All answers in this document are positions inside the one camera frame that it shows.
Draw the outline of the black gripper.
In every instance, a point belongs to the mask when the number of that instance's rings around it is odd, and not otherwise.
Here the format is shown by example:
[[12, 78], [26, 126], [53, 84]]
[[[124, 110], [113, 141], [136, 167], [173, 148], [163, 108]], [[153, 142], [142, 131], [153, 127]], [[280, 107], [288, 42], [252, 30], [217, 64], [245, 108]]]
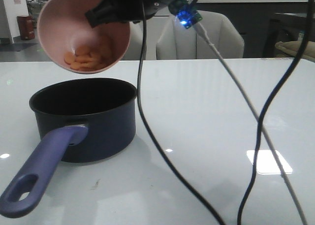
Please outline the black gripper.
[[140, 21], [150, 19], [159, 10], [175, 0], [102, 0], [89, 9], [85, 17], [91, 27], [113, 22]]

